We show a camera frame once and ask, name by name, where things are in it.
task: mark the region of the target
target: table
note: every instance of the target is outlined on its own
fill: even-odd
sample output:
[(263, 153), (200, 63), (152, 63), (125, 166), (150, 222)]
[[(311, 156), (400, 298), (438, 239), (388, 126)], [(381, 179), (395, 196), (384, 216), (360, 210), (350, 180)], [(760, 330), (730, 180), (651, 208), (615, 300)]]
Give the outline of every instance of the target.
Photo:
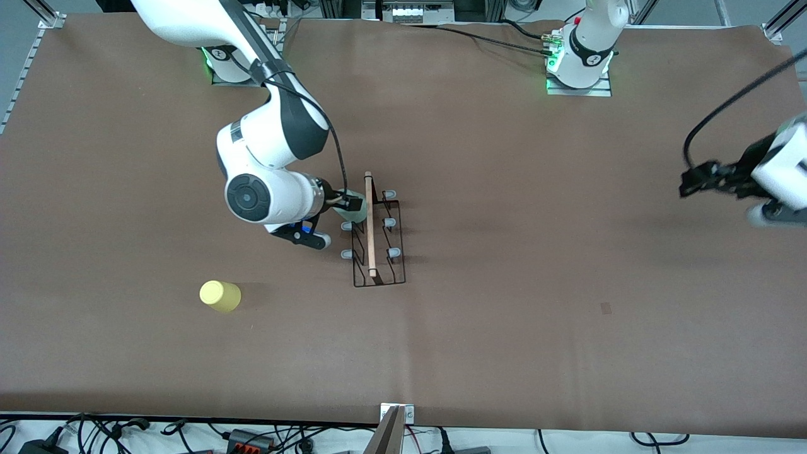
[[(408, 282), (355, 289), (338, 216), (315, 251), (224, 204), (215, 133), (262, 90), (209, 86), (134, 14), (71, 15), (0, 137), (0, 408), (371, 422), (401, 401), (420, 425), (806, 437), (804, 231), (677, 195), (689, 129), (788, 51), (754, 27), (619, 49), (612, 98), (548, 96), (532, 54), (303, 21), (286, 55), (350, 186), (371, 170), (402, 200)], [(695, 159), (804, 108), (791, 71)], [(293, 167), (339, 179), (332, 143)], [(199, 302), (209, 279), (238, 310)]]

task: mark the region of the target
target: black wire rack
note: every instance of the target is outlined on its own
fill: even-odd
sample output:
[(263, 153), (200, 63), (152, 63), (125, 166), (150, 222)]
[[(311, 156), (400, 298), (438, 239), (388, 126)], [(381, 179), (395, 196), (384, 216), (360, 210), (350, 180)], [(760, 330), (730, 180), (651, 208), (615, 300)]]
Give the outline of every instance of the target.
[(386, 213), (387, 219), (395, 220), (394, 225), (387, 226), (384, 222), (381, 223), (381, 231), (384, 234), (386, 243), (385, 259), (387, 261), (386, 267), (381, 267), (376, 264), (377, 268), (369, 268), (369, 254), (367, 250), (367, 222), (374, 222), (374, 219), (369, 217), (362, 222), (353, 222), (350, 226), (350, 259), (353, 262), (353, 286), (356, 288), (362, 287), (378, 287), (383, 285), (404, 284), (406, 282), (406, 254), (404, 253), (404, 234), (402, 231), (401, 222), (401, 208), (400, 202), (394, 198), (387, 198), (388, 194), (393, 194), (393, 191), (382, 191), (381, 198), (379, 199), (378, 193), (375, 189), (375, 181), (371, 175), (365, 176), (365, 179), (370, 180), (371, 186), (371, 200), (373, 210), (375, 207), (383, 207), (380, 212)]

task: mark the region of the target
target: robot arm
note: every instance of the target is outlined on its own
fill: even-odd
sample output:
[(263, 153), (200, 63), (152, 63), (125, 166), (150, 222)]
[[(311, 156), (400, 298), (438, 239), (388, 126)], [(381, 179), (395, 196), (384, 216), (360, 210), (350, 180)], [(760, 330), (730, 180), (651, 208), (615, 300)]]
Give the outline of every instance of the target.
[(681, 197), (714, 190), (738, 199), (769, 199), (749, 209), (751, 224), (807, 227), (807, 112), (751, 144), (739, 161), (708, 161), (684, 172), (681, 180)]
[(625, 0), (586, 0), (579, 22), (567, 23), (552, 35), (554, 53), (546, 59), (546, 71), (564, 85), (588, 88), (600, 80), (613, 57), (613, 46), (628, 23)]
[(227, 180), (227, 206), (240, 219), (264, 225), (294, 244), (327, 247), (328, 235), (316, 232), (319, 215), (329, 208), (358, 211), (362, 201), (347, 195), (346, 189), (334, 191), (323, 179), (286, 170), (292, 162), (322, 151), (331, 127), (258, 24), (236, 0), (132, 3), (146, 25), (164, 40), (189, 47), (229, 44), (246, 58), (249, 66), (243, 69), (266, 87), (269, 98), (222, 128), (216, 138)]

